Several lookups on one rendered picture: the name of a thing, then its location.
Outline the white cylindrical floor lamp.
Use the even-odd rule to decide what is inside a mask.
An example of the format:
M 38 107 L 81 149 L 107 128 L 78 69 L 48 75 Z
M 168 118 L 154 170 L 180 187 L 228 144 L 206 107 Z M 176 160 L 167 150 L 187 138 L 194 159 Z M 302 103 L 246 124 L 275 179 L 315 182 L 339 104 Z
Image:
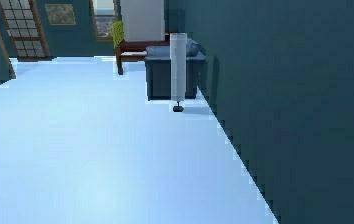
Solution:
M 176 102 L 174 112 L 182 112 L 180 105 L 186 94 L 186 33 L 172 33 L 170 37 L 171 100 Z

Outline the brown wooden table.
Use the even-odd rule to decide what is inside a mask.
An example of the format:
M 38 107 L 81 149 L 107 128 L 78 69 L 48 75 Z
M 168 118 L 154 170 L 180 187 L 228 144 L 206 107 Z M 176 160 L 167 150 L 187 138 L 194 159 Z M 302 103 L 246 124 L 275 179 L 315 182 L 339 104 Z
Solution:
M 143 61 L 146 57 L 146 48 L 149 46 L 168 46 L 170 38 L 164 35 L 163 41 L 140 41 L 140 42 L 127 42 L 123 40 L 118 46 L 114 47 L 116 56 L 116 65 L 118 74 L 124 73 L 124 62 L 138 62 Z

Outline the grey white tall panel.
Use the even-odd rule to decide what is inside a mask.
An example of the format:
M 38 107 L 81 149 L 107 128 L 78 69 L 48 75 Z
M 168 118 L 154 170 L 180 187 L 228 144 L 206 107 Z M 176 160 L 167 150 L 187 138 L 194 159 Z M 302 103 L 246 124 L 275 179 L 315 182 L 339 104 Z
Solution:
M 164 41 L 164 0 L 120 0 L 124 39 Z

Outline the yellow green cloth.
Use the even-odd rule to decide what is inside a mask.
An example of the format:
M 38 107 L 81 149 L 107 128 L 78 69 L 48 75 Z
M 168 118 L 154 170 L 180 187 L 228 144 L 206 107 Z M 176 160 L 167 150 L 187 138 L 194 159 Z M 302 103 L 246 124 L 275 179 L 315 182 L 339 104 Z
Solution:
M 124 41 L 123 23 L 121 20 L 115 21 L 111 26 L 114 47 L 117 48 Z

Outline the wood framed window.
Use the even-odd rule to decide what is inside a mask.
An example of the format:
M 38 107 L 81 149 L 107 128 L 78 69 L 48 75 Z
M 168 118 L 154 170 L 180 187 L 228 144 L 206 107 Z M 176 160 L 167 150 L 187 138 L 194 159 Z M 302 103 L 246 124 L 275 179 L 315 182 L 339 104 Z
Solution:
M 97 41 L 112 40 L 112 24 L 119 19 L 117 0 L 89 0 Z

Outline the wooden lattice door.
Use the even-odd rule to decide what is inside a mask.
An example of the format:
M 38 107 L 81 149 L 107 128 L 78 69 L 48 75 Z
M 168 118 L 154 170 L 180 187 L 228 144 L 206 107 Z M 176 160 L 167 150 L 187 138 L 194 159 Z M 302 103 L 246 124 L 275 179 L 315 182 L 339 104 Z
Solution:
M 0 8 L 16 58 L 22 62 L 50 60 L 35 0 L 0 0 Z

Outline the framed wall picture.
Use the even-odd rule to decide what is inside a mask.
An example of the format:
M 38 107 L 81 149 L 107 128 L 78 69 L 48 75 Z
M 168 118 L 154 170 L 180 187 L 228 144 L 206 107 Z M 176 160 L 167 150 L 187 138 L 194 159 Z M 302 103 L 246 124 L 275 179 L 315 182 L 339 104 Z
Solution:
M 46 4 L 46 14 L 50 25 L 75 25 L 75 14 L 72 4 Z

